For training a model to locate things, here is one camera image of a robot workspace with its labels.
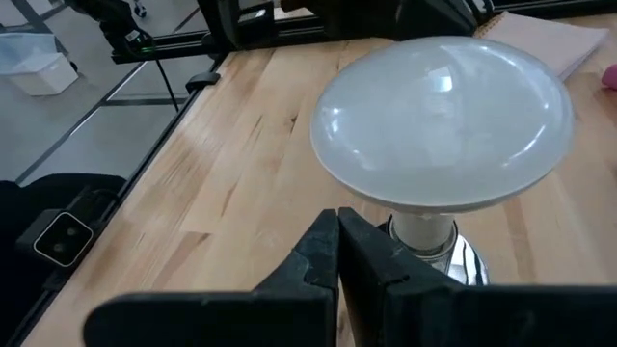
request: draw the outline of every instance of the notebook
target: notebook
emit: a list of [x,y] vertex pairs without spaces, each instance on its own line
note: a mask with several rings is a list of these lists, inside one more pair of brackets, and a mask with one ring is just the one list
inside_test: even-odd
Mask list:
[[607,29],[585,28],[502,13],[478,28],[477,38],[507,43],[545,62],[565,80],[608,35]]

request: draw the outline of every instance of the metal screw base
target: metal screw base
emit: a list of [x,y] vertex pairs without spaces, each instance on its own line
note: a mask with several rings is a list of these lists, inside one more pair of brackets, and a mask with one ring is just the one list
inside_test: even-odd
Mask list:
[[[392,226],[391,218],[388,221],[388,231],[394,240],[400,241]],[[415,256],[462,284],[489,284],[489,271],[484,261],[465,237],[459,234],[456,222],[452,225],[450,237],[436,249],[426,252],[409,246],[408,248]]]

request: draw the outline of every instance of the wooden table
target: wooden table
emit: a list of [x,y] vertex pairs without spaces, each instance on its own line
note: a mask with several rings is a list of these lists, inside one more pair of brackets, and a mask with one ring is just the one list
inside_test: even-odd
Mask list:
[[[458,217],[498,283],[617,281],[617,15],[577,18],[610,39],[567,81],[574,147],[537,186]],[[93,307],[129,291],[250,290],[324,208],[388,216],[347,193],[315,159],[309,123],[324,86],[386,40],[231,54],[48,311],[29,346],[77,346]],[[353,340],[340,308],[339,345]]]

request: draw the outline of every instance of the pink object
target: pink object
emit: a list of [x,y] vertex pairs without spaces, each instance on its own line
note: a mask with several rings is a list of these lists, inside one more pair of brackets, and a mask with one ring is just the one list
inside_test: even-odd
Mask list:
[[617,64],[606,69],[604,76],[602,76],[602,83],[610,89],[617,90]]

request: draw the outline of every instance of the white box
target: white box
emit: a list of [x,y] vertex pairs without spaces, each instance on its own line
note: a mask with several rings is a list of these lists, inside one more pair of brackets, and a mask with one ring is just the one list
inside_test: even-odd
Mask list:
[[19,65],[31,72],[17,73],[9,79],[29,95],[61,93],[79,77],[62,53],[32,56]]

